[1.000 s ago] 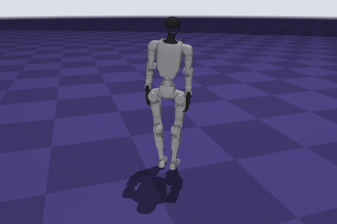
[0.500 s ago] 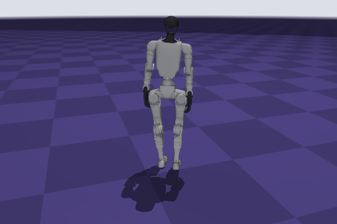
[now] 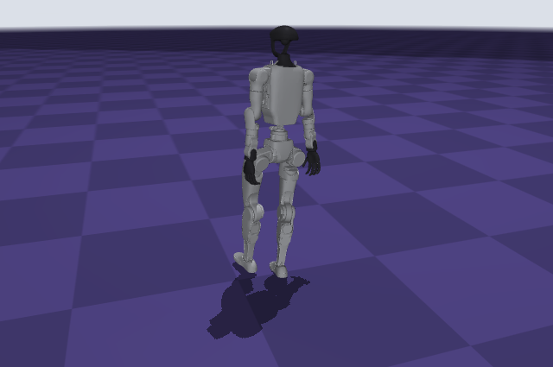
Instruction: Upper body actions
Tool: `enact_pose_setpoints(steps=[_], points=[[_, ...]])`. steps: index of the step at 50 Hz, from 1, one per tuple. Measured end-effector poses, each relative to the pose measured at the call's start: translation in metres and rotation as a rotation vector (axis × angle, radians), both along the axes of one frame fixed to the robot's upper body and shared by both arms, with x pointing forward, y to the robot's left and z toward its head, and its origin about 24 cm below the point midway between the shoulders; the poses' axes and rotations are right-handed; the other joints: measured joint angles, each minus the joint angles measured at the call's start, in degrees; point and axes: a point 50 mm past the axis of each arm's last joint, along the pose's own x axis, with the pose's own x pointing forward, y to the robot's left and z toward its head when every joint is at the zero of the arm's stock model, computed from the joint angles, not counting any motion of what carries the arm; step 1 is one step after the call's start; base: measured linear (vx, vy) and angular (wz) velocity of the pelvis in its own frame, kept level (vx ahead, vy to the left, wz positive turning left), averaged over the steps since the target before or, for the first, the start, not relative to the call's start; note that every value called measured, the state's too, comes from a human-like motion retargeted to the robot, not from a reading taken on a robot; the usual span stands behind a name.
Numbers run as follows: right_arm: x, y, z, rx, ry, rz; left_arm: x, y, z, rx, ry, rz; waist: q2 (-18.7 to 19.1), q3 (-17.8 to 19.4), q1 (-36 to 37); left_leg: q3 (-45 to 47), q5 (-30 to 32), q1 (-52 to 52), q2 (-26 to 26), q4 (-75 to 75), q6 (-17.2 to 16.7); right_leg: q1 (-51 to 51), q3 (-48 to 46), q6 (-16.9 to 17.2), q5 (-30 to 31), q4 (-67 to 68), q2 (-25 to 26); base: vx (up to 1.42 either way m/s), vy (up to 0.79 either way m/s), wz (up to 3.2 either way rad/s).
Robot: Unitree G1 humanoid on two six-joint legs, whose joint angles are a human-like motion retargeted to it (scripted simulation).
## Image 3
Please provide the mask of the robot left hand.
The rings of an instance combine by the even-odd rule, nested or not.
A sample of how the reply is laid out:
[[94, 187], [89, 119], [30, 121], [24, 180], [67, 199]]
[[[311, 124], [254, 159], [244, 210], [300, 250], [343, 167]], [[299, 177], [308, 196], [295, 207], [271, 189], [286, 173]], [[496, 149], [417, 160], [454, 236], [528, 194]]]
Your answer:
[[255, 167], [254, 167], [254, 161], [257, 159], [257, 151], [255, 149], [251, 150], [251, 157], [248, 158], [245, 156], [245, 165], [244, 165], [244, 173], [245, 173], [245, 180], [247, 180], [252, 185], [259, 185], [260, 183], [256, 181], [255, 178]]

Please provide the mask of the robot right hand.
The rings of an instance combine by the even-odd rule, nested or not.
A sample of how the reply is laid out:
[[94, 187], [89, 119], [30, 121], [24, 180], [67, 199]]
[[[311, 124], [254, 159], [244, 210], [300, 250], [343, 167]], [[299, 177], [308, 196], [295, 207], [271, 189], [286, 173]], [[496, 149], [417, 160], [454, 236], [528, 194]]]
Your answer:
[[[320, 164], [320, 157], [318, 156], [316, 150], [317, 150], [317, 142], [316, 140], [313, 141], [313, 148], [312, 149], [308, 149], [306, 147], [306, 150], [308, 151], [307, 153], [307, 158], [305, 159], [305, 162], [302, 164], [302, 166], [304, 167], [306, 162], [308, 161], [308, 171], [306, 174], [309, 173], [310, 169], [311, 169], [311, 164], [312, 164], [312, 169], [311, 169], [311, 173], [309, 174], [310, 175], [315, 175], [315, 174], [318, 174], [321, 170], [321, 164]], [[318, 167], [318, 168], [317, 168]], [[318, 169], [318, 170], [317, 170]]]

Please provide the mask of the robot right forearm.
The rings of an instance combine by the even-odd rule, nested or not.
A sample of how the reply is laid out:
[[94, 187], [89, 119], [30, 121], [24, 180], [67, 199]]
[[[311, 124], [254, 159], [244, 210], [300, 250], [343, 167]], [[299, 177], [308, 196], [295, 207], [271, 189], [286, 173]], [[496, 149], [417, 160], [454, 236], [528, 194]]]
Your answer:
[[[315, 133], [315, 114], [313, 111], [313, 114], [304, 117], [302, 119], [303, 123], [303, 130], [304, 130], [304, 138], [305, 138], [305, 145], [308, 149], [313, 148], [313, 141], [316, 140], [316, 133]], [[317, 141], [316, 141], [317, 142]]]

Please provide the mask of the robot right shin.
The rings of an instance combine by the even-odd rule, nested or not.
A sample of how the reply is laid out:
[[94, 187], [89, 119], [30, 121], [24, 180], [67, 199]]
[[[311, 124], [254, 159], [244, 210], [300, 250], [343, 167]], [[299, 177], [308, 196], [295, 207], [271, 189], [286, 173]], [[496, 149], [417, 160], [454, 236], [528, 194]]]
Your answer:
[[296, 209], [292, 206], [292, 219], [289, 222], [283, 222], [277, 219], [276, 228], [276, 240], [277, 240], [277, 257], [276, 265], [280, 266], [280, 263], [284, 265], [286, 252], [290, 243], [290, 239], [293, 233], [293, 222], [296, 215]]

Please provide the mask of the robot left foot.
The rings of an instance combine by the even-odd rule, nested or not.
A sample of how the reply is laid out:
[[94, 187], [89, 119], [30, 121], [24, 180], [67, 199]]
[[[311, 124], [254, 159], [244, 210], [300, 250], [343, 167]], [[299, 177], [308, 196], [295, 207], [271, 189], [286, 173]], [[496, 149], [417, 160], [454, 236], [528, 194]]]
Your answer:
[[249, 261], [247, 262], [244, 258], [244, 253], [237, 252], [233, 255], [233, 259], [241, 266], [245, 268], [245, 270], [249, 273], [255, 273], [257, 272], [257, 264], [256, 262], [251, 258], [249, 258]]

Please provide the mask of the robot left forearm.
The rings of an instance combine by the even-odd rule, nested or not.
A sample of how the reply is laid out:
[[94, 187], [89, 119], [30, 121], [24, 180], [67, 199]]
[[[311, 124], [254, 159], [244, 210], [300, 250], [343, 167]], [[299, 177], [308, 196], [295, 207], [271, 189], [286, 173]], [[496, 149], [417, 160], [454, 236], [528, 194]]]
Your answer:
[[244, 154], [251, 157], [251, 150], [257, 151], [259, 124], [255, 123], [254, 112], [251, 108], [245, 109], [244, 116], [246, 128]]

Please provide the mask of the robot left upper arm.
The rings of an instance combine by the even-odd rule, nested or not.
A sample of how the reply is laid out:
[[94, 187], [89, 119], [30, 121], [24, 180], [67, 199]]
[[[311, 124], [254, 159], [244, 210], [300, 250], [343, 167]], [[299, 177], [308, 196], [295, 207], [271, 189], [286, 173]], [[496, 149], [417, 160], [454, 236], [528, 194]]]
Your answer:
[[[262, 116], [262, 103], [264, 97], [264, 84], [270, 76], [269, 67], [254, 68], [249, 73], [251, 108], [254, 112], [255, 121]], [[247, 108], [246, 108], [247, 109]]]

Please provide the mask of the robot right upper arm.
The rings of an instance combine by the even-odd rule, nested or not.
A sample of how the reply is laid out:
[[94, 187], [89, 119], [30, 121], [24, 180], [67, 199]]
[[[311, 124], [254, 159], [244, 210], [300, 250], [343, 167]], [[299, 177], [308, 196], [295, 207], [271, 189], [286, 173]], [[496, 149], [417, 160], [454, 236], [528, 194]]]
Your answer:
[[307, 117], [313, 114], [313, 107], [312, 107], [313, 81], [315, 76], [313, 72], [308, 69], [303, 68], [303, 71], [304, 71], [304, 86], [303, 86], [303, 94], [302, 94], [302, 108], [299, 116]]

